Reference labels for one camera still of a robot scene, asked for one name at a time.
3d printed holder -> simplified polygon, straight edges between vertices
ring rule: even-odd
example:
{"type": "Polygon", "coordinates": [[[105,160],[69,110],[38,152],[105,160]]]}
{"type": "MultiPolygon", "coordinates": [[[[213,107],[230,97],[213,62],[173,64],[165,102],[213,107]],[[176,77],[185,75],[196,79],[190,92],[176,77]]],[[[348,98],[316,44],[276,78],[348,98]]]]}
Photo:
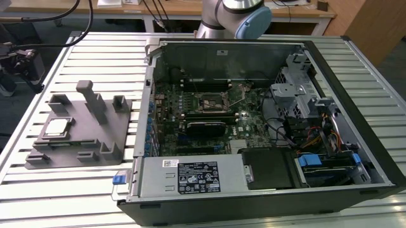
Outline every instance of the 3d printed holder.
{"type": "Polygon", "coordinates": [[[91,81],[77,91],[86,101],[53,95],[53,112],[27,156],[27,169],[118,165],[123,161],[131,101],[125,96],[103,100],[91,81]]]}

blue latch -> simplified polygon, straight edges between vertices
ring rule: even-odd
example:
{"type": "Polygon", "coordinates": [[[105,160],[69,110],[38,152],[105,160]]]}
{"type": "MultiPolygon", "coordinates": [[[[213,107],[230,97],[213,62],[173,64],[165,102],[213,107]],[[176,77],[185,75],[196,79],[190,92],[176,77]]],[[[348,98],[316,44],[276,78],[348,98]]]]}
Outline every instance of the blue latch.
{"type": "Polygon", "coordinates": [[[114,176],[114,185],[126,184],[126,175],[114,176]]]}
{"type": "Polygon", "coordinates": [[[353,153],[353,158],[354,158],[356,164],[360,165],[361,164],[361,157],[360,157],[358,153],[353,153]]]}
{"type": "Polygon", "coordinates": [[[321,165],[322,161],[320,159],[320,156],[317,154],[304,154],[300,157],[300,164],[301,166],[308,166],[308,165],[321,165]]]}

power supply label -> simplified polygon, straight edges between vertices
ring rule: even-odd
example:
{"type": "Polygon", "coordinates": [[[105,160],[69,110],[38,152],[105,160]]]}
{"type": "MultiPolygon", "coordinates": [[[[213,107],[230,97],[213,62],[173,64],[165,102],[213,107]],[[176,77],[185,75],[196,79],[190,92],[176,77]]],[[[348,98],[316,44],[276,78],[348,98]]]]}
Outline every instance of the power supply label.
{"type": "Polygon", "coordinates": [[[217,161],[178,164],[178,192],[197,194],[221,192],[217,161]]]}

slotted metal table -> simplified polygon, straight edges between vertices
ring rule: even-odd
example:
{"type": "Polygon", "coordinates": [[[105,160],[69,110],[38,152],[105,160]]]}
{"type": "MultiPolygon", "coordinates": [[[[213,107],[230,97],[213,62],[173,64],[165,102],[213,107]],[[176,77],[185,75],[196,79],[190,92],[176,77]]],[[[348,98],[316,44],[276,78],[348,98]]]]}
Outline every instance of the slotted metal table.
{"type": "MultiPolygon", "coordinates": [[[[131,168],[145,81],[145,44],[150,37],[192,38],[193,34],[93,32],[65,48],[0,155],[0,228],[137,228],[111,199],[113,176],[131,168]],[[93,80],[105,99],[133,100],[125,162],[117,166],[27,170],[26,157],[49,117],[53,94],[83,100],[79,80],[93,80]]],[[[313,40],[393,159],[406,173],[406,103],[352,43],[341,37],[264,36],[313,40]]],[[[321,82],[325,93],[326,85],[321,82]]],[[[250,219],[177,227],[353,228],[405,227],[406,194],[360,203],[340,213],[250,219]]]]}

motherboard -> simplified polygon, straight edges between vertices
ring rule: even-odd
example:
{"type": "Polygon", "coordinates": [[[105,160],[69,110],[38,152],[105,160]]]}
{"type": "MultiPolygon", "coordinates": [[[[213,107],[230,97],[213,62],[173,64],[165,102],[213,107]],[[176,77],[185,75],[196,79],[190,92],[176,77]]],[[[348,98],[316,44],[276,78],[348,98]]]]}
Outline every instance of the motherboard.
{"type": "Polygon", "coordinates": [[[250,82],[157,84],[160,156],[237,153],[269,147],[265,89],[250,82]]]}

